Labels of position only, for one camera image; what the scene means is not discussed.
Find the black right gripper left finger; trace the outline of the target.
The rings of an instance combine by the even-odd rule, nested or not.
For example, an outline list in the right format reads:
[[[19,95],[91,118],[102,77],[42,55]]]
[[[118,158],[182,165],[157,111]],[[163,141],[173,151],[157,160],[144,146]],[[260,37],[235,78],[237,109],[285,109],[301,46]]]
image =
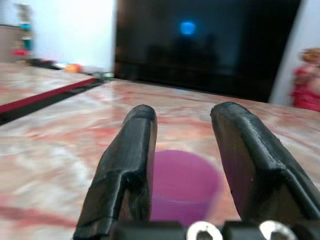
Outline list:
[[[145,104],[133,107],[99,160],[73,239],[107,237],[122,209],[134,220],[150,219],[156,140],[155,110]]]

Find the red dressed doll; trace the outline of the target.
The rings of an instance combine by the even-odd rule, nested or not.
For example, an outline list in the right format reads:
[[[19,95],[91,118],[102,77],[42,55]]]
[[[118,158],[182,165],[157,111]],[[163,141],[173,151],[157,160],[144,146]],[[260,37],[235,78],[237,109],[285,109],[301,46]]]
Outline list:
[[[302,65],[294,70],[292,105],[320,112],[320,47],[305,49],[300,59]]]

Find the light wooden cabinet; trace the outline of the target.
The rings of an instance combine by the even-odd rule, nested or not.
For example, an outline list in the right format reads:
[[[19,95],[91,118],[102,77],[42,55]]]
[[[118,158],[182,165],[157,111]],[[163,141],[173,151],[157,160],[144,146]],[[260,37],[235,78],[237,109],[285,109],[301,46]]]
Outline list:
[[[14,55],[21,33],[17,26],[0,24],[0,63],[22,63],[26,58]]]

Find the purple plastic cup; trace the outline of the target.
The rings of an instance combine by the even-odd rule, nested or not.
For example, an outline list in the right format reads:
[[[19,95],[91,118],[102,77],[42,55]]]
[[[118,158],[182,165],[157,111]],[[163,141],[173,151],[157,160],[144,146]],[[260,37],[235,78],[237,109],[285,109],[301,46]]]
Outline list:
[[[154,154],[151,221],[189,226],[204,220],[222,191],[222,176],[203,157],[186,151]]]

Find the orange round toy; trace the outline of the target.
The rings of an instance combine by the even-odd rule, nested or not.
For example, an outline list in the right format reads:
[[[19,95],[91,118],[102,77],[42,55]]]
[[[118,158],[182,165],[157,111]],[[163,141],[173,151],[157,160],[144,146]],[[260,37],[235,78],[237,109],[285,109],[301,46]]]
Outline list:
[[[81,73],[83,68],[80,64],[72,63],[65,66],[64,70],[68,73]]]

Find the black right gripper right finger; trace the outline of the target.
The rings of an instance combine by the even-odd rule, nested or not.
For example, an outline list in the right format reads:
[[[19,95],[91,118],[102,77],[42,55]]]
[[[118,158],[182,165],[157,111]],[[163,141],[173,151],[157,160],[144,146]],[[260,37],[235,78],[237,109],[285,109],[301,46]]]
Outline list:
[[[215,105],[210,117],[242,220],[320,220],[320,191],[260,118],[230,101]]]

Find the black television screen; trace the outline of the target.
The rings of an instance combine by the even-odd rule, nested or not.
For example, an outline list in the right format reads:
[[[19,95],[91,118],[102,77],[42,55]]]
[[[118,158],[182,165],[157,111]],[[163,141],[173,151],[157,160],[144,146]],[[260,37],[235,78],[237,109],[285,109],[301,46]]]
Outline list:
[[[116,77],[267,102],[301,0],[116,3]]]

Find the marble pattern folding table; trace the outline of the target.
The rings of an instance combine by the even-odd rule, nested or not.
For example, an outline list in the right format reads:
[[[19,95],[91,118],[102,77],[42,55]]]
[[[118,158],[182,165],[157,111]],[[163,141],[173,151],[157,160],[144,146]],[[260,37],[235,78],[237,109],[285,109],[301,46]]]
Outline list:
[[[320,191],[320,113],[311,110],[114,80],[0,127],[0,240],[73,238],[102,154],[128,112],[152,107],[155,151],[178,150],[206,159],[222,177],[222,191],[207,217],[177,221],[134,220],[122,209],[107,237],[87,240],[196,240],[200,232],[222,240],[237,220],[269,240],[295,223],[245,221],[239,216],[212,126],[214,106],[233,102],[256,115],[280,140]]]
[[[0,125],[9,121],[12,111],[86,87],[96,80],[92,75],[0,62]]]

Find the blue globe trophy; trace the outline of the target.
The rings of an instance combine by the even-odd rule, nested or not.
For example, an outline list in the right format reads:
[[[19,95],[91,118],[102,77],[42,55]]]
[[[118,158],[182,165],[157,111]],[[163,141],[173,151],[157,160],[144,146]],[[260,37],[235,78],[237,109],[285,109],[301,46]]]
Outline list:
[[[19,28],[21,29],[21,41],[27,51],[33,50],[33,30],[32,30],[32,11],[28,4],[16,4],[19,17]]]

